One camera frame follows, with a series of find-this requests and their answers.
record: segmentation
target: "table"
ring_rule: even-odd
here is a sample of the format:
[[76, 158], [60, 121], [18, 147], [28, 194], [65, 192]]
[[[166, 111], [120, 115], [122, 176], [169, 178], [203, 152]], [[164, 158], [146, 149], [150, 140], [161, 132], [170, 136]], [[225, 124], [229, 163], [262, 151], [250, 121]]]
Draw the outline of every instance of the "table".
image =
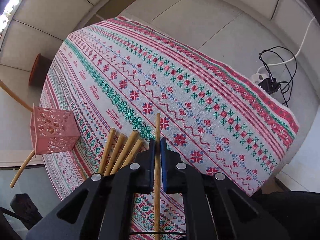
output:
[[[230, 66], [124, 17], [66, 38], [40, 106], [72, 110], [82, 135], [73, 151], [44, 155], [61, 199], [98, 170], [111, 127], [127, 136], [138, 130], [144, 150], [158, 112], [161, 136], [185, 163], [223, 172], [248, 195], [271, 176], [299, 129], [288, 108]], [[179, 194], [161, 191], [161, 229], [185, 230]], [[135, 196], [132, 230], [153, 230], [152, 195]]]

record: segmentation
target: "white cable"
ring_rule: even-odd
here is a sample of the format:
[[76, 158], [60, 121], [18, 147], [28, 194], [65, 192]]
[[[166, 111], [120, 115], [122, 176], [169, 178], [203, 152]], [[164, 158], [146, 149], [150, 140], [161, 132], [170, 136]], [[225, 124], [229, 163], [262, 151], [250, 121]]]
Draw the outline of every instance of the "white cable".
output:
[[[300, 53], [300, 51], [301, 51], [301, 48], [302, 48], [302, 45], [303, 45], [303, 43], [304, 43], [304, 40], [306, 39], [306, 36], [307, 36], [308, 30], [309, 30], [309, 27], [310, 27], [310, 25], [311, 25], [311, 23], [312, 23], [312, 21], [313, 21], [314, 19], [315, 19], [315, 17], [313, 17], [313, 18], [311, 19], [311, 21], [309, 22], [309, 25], [308, 25], [308, 27], [307, 27], [306, 33], [304, 34], [304, 37], [303, 37], [302, 43], [301, 43], [300, 48], [299, 48], [299, 50], [298, 50], [297, 54], [295, 55], [295, 57], [297, 57], [297, 56], [299, 55], [299, 53]], [[286, 63], [288, 63], [288, 62], [290, 62], [290, 61], [292, 61], [292, 60], [294, 60], [294, 57], [292, 57], [291, 59], [289, 59], [289, 60], [287, 60], [287, 61], [285, 61], [285, 62], [279, 62], [279, 63], [274, 63], [274, 64], [268, 64], [268, 66], [269, 66], [269, 67], [270, 67], [270, 66], [279, 66], [279, 65], [286, 64]], [[263, 68], [265, 68], [265, 66], [261, 66], [260, 68], [258, 68], [257, 73], [259, 73], [259, 72], [260, 72], [260, 70], [262, 70]]]

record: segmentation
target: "perforated pink holder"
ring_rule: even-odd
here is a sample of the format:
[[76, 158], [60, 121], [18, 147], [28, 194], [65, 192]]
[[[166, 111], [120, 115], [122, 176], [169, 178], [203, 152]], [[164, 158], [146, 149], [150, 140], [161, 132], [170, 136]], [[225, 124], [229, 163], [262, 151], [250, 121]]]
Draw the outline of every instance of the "perforated pink holder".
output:
[[72, 111], [36, 106], [30, 133], [35, 155], [71, 151], [81, 136]]

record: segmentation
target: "silver screw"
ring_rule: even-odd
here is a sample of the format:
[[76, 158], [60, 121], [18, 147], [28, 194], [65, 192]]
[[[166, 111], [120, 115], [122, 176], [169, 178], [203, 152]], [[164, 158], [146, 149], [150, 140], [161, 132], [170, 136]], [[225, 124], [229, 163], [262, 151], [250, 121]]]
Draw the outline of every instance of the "silver screw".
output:
[[184, 170], [187, 167], [187, 165], [185, 163], [177, 163], [176, 167], [179, 170]]
[[214, 175], [214, 177], [217, 179], [217, 180], [224, 180], [225, 179], [225, 175], [221, 172], [218, 172]]
[[131, 163], [130, 164], [130, 169], [132, 170], [137, 170], [140, 168], [140, 164], [139, 163]]
[[93, 180], [93, 181], [98, 181], [98, 180], [100, 180], [102, 178], [102, 176], [101, 176], [101, 174], [99, 174], [99, 173], [95, 173], [95, 174], [93, 174], [92, 176], [91, 176], [91, 179]]

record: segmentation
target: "bamboo stick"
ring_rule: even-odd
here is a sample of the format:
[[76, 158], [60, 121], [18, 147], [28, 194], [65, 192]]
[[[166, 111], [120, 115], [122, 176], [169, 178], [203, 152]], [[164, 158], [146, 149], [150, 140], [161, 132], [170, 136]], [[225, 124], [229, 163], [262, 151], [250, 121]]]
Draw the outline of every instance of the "bamboo stick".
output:
[[[156, 118], [156, 156], [155, 156], [155, 232], [160, 231], [160, 114]], [[155, 235], [155, 239], [159, 240], [160, 235]]]
[[28, 109], [30, 112], [33, 112], [33, 108], [29, 106], [25, 101], [23, 101], [20, 97], [18, 97], [10, 88], [7, 87], [6, 84], [2, 82], [0, 79], [0, 87], [8, 93], [9, 96], [11, 96], [14, 100], [16, 100], [20, 105]]
[[101, 158], [101, 162], [100, 162], [100, 166], [99, 166], [99, 170], [98, 170], [98, 173], [100, 173], [100, 174], [102, 174], [102, 172], [104, 170], [104, 167], [106, 166], [107, 157], [109, 155], [109, 151], [110, 151], [110, 148], [111, 148], [111, 145], [112, 145], [112, 140], [113, 140], [113, 137], [114, 137], [115, 134], [116, 134], [116, 129], [115, 128], [111, 128], [110, 132], [109, 132], [109, 135], [108, 135], [108, 139], [107, 139], [106, 145], [104, 147], [104, 151], [103, 151], [103, 154], [102, 154], [102, 158]]
[[16, 182], [19, 179], [19, 177], [20, 177], [21, 173], [23, 172], [24, 168], [28, 165], [28, 163], [30, 162], [32, 157], [35, 155], [35, 150], [36, 149], [32, 150], [32, 152], [29, 154], [29, 156], [26, 158], [26, 160], [21, 165], [20, 169], [18, 170], [18, 172], [16, 173], [16, 175], [14, 176], [13, 180], [10, 183], [10, 188], [13, 188], [14, 185], [16, 184]]
[[143, 144], [143, 140], [142, 139], [138, 139], [136, 144], [133, 146], [131, 152], [129, 153], [129, 155], [125, 159], [124, 163], [122, 164], [121, 168], [123, 168], [124, 166], [126, 166], [126, 165], [128, 165], [129, 163], [132, 162], [132, 160], [134, 159], [136, 153], [138, 152], [138, 150], [140, 149], [142, 144]]
[[108, 162], [106, 171], [104, 172], [103, 176], [110, 175], [110, 172], [111, 172], [111, 170], [113, 168], [113, 165], [115, 164], [115, 162], [117, 160], [118, 152], [119, 152], [119, 149], [120, 149], [124, 139], [125, 139], [125, 135], [123, 133], [120, 133], [120, 135], [118, 137], [118, 140], [116, 142], [115, 148], [113, 149], [113, 152], [111, 154], [110, 160]]
[[115, 174], [118, 169], [120, 168], [120, 165], [125, 157], [125, 155], [127, 154], [127, 152], [129, 151], [131, 145], [135, 142], [135, 139], [136, 139], [136, 136], [138, 135], [138, 132], [133, 130], [132, 133], [130, 134], [127, 142], [125, 143], [116, 163], [115, 163], [115, 166], [113, 166], [110, 174]]

